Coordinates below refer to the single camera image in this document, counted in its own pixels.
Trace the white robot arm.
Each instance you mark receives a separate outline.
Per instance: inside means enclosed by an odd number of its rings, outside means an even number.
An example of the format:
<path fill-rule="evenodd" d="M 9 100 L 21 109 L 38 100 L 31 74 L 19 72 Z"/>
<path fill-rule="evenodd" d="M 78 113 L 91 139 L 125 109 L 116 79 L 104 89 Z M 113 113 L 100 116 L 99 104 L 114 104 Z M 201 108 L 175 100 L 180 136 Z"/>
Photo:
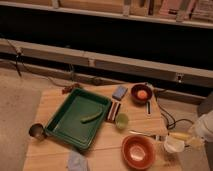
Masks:
<path fill-rule="evenodd" d="M 195 149 L 199 149 L 206 142 L 213 142 L 213 111 L 203 114 L 188 130 L 191 137 L 187 144 Z"/>

